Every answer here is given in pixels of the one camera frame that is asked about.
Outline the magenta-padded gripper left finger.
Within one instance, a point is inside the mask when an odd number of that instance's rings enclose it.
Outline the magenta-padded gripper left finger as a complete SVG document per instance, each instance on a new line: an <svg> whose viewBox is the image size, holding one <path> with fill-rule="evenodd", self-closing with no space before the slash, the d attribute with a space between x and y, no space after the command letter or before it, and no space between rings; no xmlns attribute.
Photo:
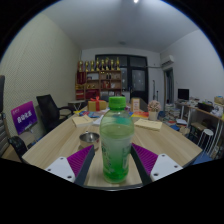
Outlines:
<svg viewBox="0 0 224 224"><path fill-rule="evenodd" d="M69 157L57 158L46 168L46 171L83 186L94 155L94 146L90 145Z"/></svg>

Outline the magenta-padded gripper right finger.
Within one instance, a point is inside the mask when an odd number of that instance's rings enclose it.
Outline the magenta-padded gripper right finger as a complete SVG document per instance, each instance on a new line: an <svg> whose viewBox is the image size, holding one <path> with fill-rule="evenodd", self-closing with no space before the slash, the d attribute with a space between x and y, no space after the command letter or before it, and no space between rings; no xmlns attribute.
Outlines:
<svg viewBox="0 0 224 224"><path fill-rule="evenodd" d="M131 146L131 155L143 185L157 181L182 169L167 154L157 155L136 144Z"/></svg>

